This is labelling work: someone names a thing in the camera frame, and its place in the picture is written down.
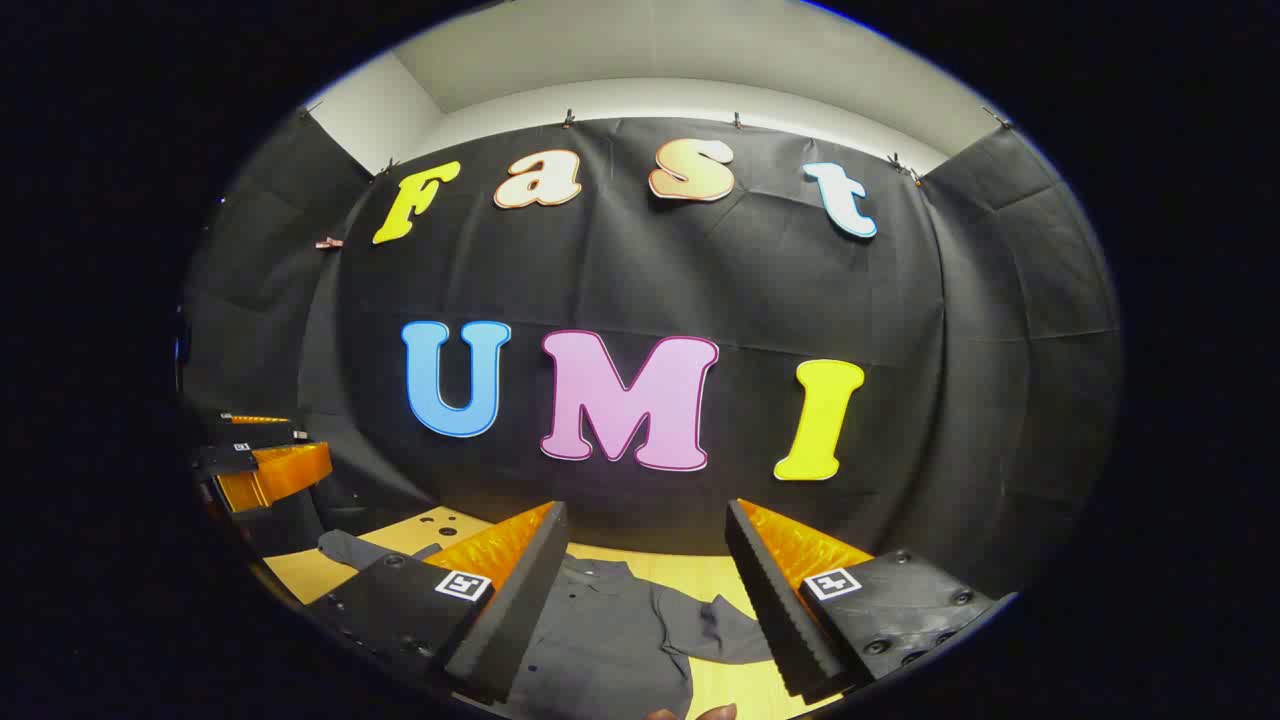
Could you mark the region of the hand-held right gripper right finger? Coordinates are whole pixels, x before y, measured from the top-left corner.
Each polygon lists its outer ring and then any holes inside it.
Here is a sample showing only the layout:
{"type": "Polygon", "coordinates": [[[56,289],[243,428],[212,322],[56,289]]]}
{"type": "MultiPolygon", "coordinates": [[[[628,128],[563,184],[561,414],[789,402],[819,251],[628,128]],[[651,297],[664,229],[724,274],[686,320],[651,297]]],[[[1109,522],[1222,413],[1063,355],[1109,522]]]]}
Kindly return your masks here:
{"type": "Polygon", "coordinates": [[[744,498],[724,541],[786,691],[808,703],[896,682],[1001,610],[911,550],[874,556],[744,498]]]}

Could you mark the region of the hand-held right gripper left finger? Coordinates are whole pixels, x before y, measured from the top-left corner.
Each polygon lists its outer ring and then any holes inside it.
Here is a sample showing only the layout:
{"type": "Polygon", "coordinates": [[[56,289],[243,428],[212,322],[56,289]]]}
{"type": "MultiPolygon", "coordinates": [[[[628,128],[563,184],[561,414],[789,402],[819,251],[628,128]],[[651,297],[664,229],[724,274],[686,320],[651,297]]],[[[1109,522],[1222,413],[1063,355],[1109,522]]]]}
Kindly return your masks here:
{"type": "Polygon", "coordinates": [[[567,543],[567,507],[547,502],[425,559],[383,553],[305,614],[406,685],[503,702],[567,543]]]}

